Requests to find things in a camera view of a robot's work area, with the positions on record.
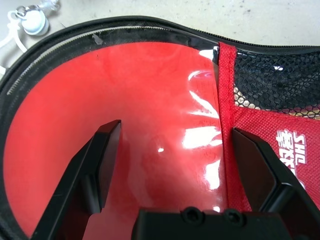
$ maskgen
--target zipper track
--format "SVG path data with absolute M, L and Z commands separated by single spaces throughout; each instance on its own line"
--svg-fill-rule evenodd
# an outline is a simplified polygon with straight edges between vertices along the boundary
M 220 36 L 220 35 L 216 35 L 210 32 L 206 32 L 206 31 L 202 31 L 202 30 L 197 30 L 194 28 L 191 28 L 194 31 L 197 31 L 199 33 L 202 34 L 206 34 L 215 38 L 219 38 L 219 39 L 223 39 L 229 42 L 233 42 L 236 44 L 242 44 L 242 45 L 248 45 L 248 46 L 253 46 L 253 47 L 261 47 L 261 48 L 305 48 L 305 47 L 315 47 L 312 45 L 262 45 L 262 44 L 255 44 L 255 43 L 249 43 L 249 42 L 244 42 L 244 41 L 239 41 L 239 40 L 234 40 L 225 36 Z

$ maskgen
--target plastic sheet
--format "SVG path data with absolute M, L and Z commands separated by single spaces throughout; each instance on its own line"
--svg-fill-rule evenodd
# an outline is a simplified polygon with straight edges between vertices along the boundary
M 223 211 L 209 58 L 179 44 L 136 42 L 91 51 L 46 75 L 17 111 L 5 145 L 6 194 L 23 231 L 32 235 L 72 156 L 115 119 L 122 130 L 106 207 L 91 216 L 84 239 L 130 239 L 141 207 Z

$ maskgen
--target red nonwoven fabric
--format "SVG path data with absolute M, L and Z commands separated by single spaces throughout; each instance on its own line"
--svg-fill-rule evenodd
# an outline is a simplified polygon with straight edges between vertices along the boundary
M 115 119 L 122 129 L 106 207 L 90 218 L 84 239 L 130 239 L 139 207 L 225 208 L 212 61 L 178 44 L 128 43 L 63 63 L 18 109 L 4 183 L 29 237 L 70 159 Z
M 250 210 L 240 182 L 233 152 L 231 131 L 233 127 L 237 127 L 267 141 L 280 160 L 296 175 L 317 207 L 320 208 L 320 162 L 318 154 L 320 121 L 235 106 L 235 59 L 236 48 L 221 43 L 218 93 L 229 207 L 240 211 Z

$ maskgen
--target white cord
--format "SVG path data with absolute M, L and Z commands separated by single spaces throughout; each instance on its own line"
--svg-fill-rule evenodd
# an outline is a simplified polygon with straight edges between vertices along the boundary
M 15 43 L 19 47 L 19 49 L 25 53 L 27 51 L 27 48 L 23 45 L 19 38 L 18 31 L 20 30 L 19 23 L 21 22 L 20 19 L 14 19 L 12 18 L 12 15 L 16 14 L 16 11 L 9 11 L 7 14 L 8 19 L 10 20 L 10 23 L 8 23 L 7 27 L 9 29 L 8 35 L 0 41 L 0 48 L 7 45 L 12 39 L 14 39 Z M 0 74 L 4 75 L 6 73 L 6 68 L 0 65 Z
M 25 53 L 27 51 L 27 48 L 25 47 L 25 45 L 23 45 L 23 43 L 21 42 L 20 38 L 19 38 L 19 34 L 18 34 L 18 30 L 14 31 L 13 33 L 13 37 L 15 40 L 15 43 L 18 45 L 18 47 L 20 48 L 20 50 Z

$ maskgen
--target black mesh pocket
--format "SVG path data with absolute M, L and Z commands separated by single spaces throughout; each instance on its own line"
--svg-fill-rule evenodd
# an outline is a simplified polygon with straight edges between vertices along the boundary
M 320 52 L 263 55 L 238 50 L 234 74 L 237 106 L 320 120 Z

